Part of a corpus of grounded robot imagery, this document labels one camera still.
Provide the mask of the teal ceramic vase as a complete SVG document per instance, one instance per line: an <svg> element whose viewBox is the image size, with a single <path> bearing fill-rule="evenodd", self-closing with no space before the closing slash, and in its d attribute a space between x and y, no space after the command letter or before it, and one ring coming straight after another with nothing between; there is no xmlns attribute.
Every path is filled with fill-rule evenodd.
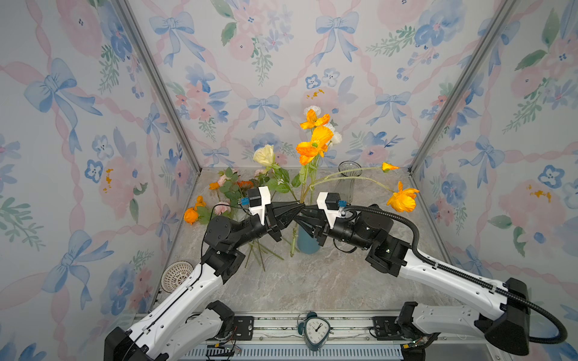
<svg viewBox="0 0 578 361"><path fill-rule="evenodd" d="M303 254L314 254L321 248L316 238L310 236L302 227L298 227L297 247Z"/></svg>

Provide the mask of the cream rose stem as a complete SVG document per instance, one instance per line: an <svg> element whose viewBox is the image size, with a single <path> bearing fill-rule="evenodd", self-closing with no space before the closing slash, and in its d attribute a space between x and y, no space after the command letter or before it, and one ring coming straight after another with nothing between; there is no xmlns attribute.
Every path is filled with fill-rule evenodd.
<svg viewBox="0 0 578 361"><path fill-rule="evenodd" d="M274 196L275 194L290 194L295 201L301 201L297 191L301 187L299 173L293 175L281 166L271 144L257 149L253 154L253 160L261 169L257 170L254 179L260 187L267 186Z"/></svg>

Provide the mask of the orange poppy flower stem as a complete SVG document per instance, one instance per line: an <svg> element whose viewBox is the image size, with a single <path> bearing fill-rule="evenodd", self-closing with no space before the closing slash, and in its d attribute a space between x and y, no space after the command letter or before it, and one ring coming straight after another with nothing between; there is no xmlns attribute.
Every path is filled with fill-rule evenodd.
<svg viewBox="0 0 578 361"><path fill-rule="evenodd" d="M339 182L344 178L348 181L364 180L378 185L386 191L387 206L397 212L411 213L415 210L417 189L405 187L402 182L399 182L397 189L394 190L377 180L364 177L362 175L364 168L339 169L324 177L318 177L321 161L328 155L331 147L339 144L343 137L331 125L331 116L323 114L316 106L308 107L305 110L305 121L301 123L300 127L311 132L308 141L303 141L296 146L301 165L297 180L301 187L299 200L302 203L313 201L316 187Z"/></svg>

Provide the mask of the white ranunculus flower stem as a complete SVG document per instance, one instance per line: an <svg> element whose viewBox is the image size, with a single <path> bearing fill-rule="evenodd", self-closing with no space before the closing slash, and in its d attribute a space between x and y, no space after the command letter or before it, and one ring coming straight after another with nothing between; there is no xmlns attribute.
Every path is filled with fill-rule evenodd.
<svg viewBox="0 0 578 361"><path fill-rule="evenodd" d="M304 114L305 121L300 126L310 131L310 137L297 146L297 152L302 170L312 177L315 167L328 155L330 147L339 144L343 137L331 124L331 116L323 114L318 106L309 106Z"/></svg>

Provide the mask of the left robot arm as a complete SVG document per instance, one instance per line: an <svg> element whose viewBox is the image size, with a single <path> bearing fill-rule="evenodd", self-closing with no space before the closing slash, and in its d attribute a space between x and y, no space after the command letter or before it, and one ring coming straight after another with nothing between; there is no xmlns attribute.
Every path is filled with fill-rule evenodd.
<svg viewBox="0 0 578 361"><path fill-rule="evenodd" d="M274 202L251 208L243 221L216 216L209 221L200 263L155 310L128 330L115 328L105 338L105 360L179 360L188 351L232 331L234 313L215 301L193 313L235 275L245 259L240 247L281 232L304 209L299 202Z"/></svg>

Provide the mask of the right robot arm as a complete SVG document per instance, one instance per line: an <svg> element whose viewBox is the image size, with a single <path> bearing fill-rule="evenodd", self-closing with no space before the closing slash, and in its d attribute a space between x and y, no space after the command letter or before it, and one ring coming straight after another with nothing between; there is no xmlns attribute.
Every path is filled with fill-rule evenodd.
<svg viewBox="0 0 578 361"><path fill-rule="evenodd" d="M421 253L417 226L377 205L344 211L308 206L294 219L319 244L331 238L363 249L376 271L425 284L462 303L433 307L405 302L391 332L414 340L415 348L425 347L441 333L454 333L483 337L517 356L529 354L530 310L522 282L473 275Z"/></svg>

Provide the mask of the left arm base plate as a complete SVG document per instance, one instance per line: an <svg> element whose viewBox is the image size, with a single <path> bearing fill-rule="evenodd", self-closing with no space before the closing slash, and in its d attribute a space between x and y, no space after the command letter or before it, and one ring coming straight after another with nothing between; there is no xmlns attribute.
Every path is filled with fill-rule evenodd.
<svg viewBox="0 0 578 361"><path fill-rule="evenodd" d="M255 317L253 316L235 316L230 339L232 341L251 341L254 335L254 322Z"/></svg>

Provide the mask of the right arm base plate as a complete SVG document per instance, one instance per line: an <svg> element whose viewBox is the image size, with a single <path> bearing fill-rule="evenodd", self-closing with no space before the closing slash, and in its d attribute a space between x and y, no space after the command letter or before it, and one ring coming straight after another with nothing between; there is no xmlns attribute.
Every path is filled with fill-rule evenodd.
<svg viewBox="0 0 578 361"><path fill-rule="evenodd" d="M436 341L439 333L426 334L414 326L410 321L399 321L397 317L372 317L373 325L369 332L378 341L409 341L424 342L431 339Z"/></svg>

